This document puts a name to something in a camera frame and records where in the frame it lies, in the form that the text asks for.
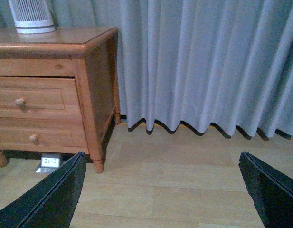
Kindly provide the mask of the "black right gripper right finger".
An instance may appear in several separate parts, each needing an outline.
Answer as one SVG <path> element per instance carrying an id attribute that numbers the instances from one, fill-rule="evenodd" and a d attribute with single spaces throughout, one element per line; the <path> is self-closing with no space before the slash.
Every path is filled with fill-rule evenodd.
<path id="1" fill-rule="evenodd" d="M 293 179 L 249 152 L 239 168 L 264 227 L 293 228 Z"/>

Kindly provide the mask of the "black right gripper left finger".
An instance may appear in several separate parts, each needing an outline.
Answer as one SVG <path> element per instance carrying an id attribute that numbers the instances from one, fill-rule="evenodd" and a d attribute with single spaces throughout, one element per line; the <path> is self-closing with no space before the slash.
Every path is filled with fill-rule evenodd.
<path id="1" fill-rule="evenodd" d="M 0 210 L 0 228 L 67 228 L 86 172 L 79 152 L 17 200 Z"/>

